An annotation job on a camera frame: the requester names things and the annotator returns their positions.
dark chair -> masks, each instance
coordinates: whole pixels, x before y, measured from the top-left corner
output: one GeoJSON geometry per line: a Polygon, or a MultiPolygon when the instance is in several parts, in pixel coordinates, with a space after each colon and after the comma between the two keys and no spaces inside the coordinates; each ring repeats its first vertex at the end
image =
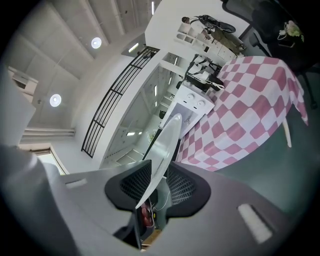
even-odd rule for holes
{"type": "Polygon", "coordinates": [[[165,115],[166,115],[166,111],[162,111],[162,110],[160,110],[160,113],[159,113],[159,117],[160,117],[160,119],[164,119],[164,117],[165,117],[165,115]]]}
{"type": "Polygon", "coordinates": [[[175,88],[177,88],[177,89],[179,90],[181,84],[182,84],[182,81],[179,81],[179,82],[176,84],[175,88]]]}
{"type": "Polygon", "coordinates": [[[292,38],[293,47],[279,45],[278,35],[279,31],[284,29],[284,23],[289,20],[295,21],[282,5],[274,0],[221,1],[223,2],[222,8],[226,12],[248,22],[257,31],[261,40],[267,44],[271,54],[261,45],[254,33],[249,37],[250,44],[253,47],[258,46],[268,57],[283,60],[296,76],[301,75],[303,77],[309,92],[311,109],[316,109],[318,106],[306,76],[306,72],[320,73],[319,68],[313,67],[320,59],[318,51],[311,50],[318,48],[318,40],[314,38],[314,34],[305,33],[304,42],[299,37],[292,38]]]}

recessed ceiling light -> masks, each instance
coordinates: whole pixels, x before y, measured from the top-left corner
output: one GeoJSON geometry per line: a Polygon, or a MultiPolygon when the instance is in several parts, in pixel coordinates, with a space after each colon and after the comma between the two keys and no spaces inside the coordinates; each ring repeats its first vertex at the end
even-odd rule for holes
{"type": "Polygon", "coordinates": [[[52,107],[57,107],[61,103],[61,96],[59,94],[54,94],[50,98],[50,105],[52,107]]]}
{"type": "Polygon", "coordinates": [[[138,47],[139,43],[137,42],[134,46],[129,49],[129,53],[131,53],[134,49],[138,47]]]}
{"type": "Polygon", "coordinates": [[[91,41],[91,46],[94,49],[98,49],[102,44],[102,41],[99,37],[95,37],[94,39],[92,39],[91,41]]]}
{"type": "Polygon", "coordinates": [[[151,3],[151,12],[152,12],[152,15],[155,14],[155,2],[154,1],[151,3]]]}

pink and white checkered cloth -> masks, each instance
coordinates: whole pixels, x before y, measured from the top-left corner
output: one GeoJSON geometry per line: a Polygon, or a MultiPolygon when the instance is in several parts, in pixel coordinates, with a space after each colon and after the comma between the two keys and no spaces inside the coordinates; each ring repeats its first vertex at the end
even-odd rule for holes
{"type": "Polygon", "coordinates": [[[308,125],[303,89],[280,59],[250,56],[227,62],[211,90],[215,107],[182,138],[177,161],[216,171],[247,156],[282,124],[290,107],[308,125]]]}

black metal railing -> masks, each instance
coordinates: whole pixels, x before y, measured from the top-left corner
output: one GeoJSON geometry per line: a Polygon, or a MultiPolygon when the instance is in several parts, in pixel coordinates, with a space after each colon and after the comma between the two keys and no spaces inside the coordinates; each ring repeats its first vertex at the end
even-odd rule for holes
{"type": "Polygon", "coordinates": [[[81,151],[86,152],[91,158],[94,156],[100,136],[122,95],[135,77],[158,51],[159,49],[149,46],[146,47],[122,71],[103,97],[91,120],[81,148],[81,151]]]}

floor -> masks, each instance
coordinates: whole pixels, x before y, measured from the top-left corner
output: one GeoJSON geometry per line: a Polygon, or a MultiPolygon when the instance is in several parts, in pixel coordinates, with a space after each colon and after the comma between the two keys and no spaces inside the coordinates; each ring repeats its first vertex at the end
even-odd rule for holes
{"type": "MultiPolygon", "coordinates": [[[[246,56],[264,56],[257,47],[250,46],[249,38],[242,39],[247,46],[246,56]]],[[[313,95],[319,108],[311,110],[308,91],[303,79],[309,125],[292,106],[287,115],[292,148],[287,146],[283,127],[258,149],[217,172],[247,184],[279,207],[291,220],[297,220],[308,207],[320,179],[320,74],[307,73],[313,95]]],[[[158,186],[158,204],[162,207],[169,189],[165,181],[158,186]]],[[[159,227],[165,225],[164,216],[170,203],[158,212],[159,227]]]]}

